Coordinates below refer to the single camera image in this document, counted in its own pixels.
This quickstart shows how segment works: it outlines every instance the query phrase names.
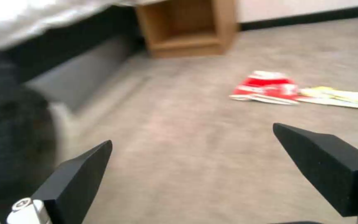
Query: wooden shelf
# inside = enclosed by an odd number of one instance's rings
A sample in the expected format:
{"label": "wooden shelf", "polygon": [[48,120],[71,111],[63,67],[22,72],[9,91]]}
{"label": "wooden shelf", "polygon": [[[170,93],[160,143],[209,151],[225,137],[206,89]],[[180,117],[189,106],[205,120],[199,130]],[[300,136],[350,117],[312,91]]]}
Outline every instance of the wooden shelf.
{"label": "wooden shelf", "polygon": [[223,54],[238,30],[236,0],[168,0],[136,12],[157,58]]}
{"label": "wooden shelf", "polygon": [[220,44],[220,40],[214,31],[200,31],[190,34],[175,35],[167,40],[154,44],[151,49],[177,49],[188,47],[203,47]]}

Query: black baseboard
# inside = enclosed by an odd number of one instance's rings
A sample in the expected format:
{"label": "black baseboard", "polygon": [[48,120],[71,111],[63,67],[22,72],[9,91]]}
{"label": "black baseboard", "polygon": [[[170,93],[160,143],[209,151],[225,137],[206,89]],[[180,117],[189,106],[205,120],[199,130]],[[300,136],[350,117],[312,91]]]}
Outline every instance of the black baseboard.
{"label": "black baseboard", "polygon": [[296,24],[309,24],[330,20],[342,20],[358,17],[358,7],[340,9],[327,12],[319,12],[307,15],[277,18],[271,20],[241,23],[241,31],[258,30],[264,28],[289,26]]}

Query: metal bolt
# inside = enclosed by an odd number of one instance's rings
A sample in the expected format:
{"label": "metal bolt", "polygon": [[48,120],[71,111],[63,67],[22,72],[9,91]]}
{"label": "metal bolt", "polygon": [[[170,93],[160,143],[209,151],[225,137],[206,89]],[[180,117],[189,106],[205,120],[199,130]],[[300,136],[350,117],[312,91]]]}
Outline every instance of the metal bolt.
{"label": "metal bolt", "polygon": [[17,201],[12,206],[12,211],[13,212],[20,211],[31,204],[33,204],[33,200],[31,200],[31,198],[23,198],[22,200]]}

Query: red bag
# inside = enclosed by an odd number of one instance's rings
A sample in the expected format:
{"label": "red bag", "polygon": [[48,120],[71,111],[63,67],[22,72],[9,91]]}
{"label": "red bag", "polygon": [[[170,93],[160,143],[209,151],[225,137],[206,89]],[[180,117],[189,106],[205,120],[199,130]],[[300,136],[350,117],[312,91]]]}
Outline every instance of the red bag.
{"label": "red bag", "polygon": [[255,71],[234,90],[234,100],[257,100],[261,102],[295,105],[298,86],[294,81],[278,72]]}

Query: wooden cabinet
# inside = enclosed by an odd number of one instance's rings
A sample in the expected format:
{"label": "wooden cabinet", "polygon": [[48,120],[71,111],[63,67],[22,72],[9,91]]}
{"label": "wooden cabinet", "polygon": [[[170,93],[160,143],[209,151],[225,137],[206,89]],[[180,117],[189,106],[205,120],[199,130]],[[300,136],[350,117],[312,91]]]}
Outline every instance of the wooden cabinet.
{"label": "wooden cabinet", "polygon": [[168,0],[136,12],[153,57],[224,54],[238,31],[236,0]]}

